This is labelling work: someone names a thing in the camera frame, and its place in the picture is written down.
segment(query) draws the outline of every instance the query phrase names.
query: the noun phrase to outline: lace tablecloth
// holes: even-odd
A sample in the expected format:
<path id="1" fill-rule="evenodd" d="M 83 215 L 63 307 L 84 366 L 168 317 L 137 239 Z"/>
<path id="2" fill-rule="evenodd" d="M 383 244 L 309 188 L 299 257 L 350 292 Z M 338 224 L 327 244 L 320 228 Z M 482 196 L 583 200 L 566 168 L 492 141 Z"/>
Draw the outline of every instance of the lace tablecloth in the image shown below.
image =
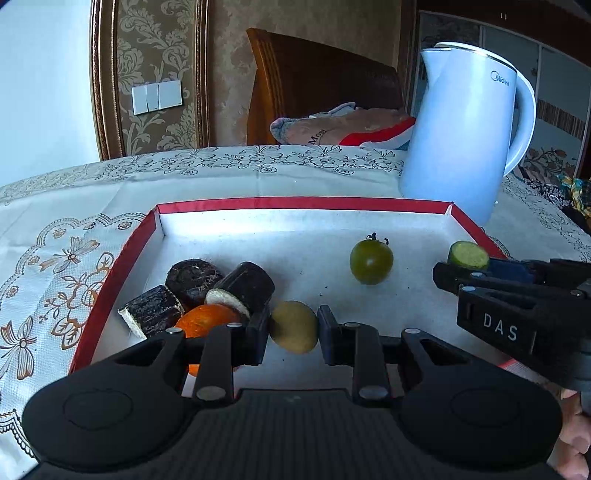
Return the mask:
<path id="1" fill-rule="evenodd" d="M 157 203 L 220 197 L 400 197 L 404 152 L 230 147 L 125 157 L 0 188 L 0 478 L 35 465 L 26 401 L 67 374 L 123 244 Z M 591 261 L 591 237 L 514 176 L 486 233 L 512 257 Z"/>

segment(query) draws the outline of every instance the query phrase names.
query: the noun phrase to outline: hand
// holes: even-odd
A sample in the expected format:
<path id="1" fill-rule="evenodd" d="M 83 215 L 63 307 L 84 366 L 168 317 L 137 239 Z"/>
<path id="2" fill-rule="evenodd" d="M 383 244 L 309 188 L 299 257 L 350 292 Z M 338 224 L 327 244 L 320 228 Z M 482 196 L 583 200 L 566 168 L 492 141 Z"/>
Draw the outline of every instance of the hand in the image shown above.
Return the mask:
<path id="1" fill-rule="evenodd" d="M 560 407 L 562 430 L 548 464 L 567 480 L 587 480 L 589 466 L 583 454 L 591 444 L 591 420 L 583 414 L 577 392 L 562 390 Z"/>

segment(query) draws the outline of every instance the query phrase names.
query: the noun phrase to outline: screw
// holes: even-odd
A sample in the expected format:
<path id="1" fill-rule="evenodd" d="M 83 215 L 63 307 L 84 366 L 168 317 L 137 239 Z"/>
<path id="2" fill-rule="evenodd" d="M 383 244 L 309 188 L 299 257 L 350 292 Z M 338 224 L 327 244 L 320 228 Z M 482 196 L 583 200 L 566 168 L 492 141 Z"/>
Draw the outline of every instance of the screw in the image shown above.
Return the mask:
<path id="1" fill-rule="evenodd" d="M 222 387 L 211 385 L 209 387 L 202 387 L 197 390 L 197 398 L 203 401 L 221 400 L 226 396 L 226 391 Z"/>
<path id="2" fill-rule="evenodd" d="M 359 396 L 365 400 L 382 400 L 388 396 L 388 390 L 380 385 L 366 385 L 359 389 Z"/>

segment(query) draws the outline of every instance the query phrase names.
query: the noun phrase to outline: electric kettle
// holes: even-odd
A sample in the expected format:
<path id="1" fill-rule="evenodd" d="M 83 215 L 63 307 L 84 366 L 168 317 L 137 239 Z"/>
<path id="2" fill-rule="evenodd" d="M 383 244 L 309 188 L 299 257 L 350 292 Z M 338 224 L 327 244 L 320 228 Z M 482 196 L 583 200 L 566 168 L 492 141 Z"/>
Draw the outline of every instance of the electric kettle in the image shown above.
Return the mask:
<path id="1" fill-rule="evenodd" d="M 482 226 L 491 217 L 503 176 L 530 144 L 534 90 L 510 62 L 482 48 L 440 42 L 421 56 L 427 91 L 400 191 L 406 198 L 455 202 Z M 511 142 L 516 98 L 519 124 Z"/>

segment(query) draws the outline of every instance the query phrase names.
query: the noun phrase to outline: midea logo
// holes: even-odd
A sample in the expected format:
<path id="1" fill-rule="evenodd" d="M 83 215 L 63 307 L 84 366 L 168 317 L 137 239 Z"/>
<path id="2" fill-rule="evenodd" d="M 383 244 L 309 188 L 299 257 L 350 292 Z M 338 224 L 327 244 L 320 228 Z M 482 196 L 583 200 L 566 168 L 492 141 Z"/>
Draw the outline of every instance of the midea logo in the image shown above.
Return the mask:
<path id="1" fill-rule="evenodd" d="M 491 72 L 491 78 L 495 82 L 501 82 L 501 83 L 504 83 L 505 85 L 509 86 L 509 80 L 505 80 L 501 75 L 499 75 L 499 72 L 497 72 L 496 70 L 493 70 Z"/>

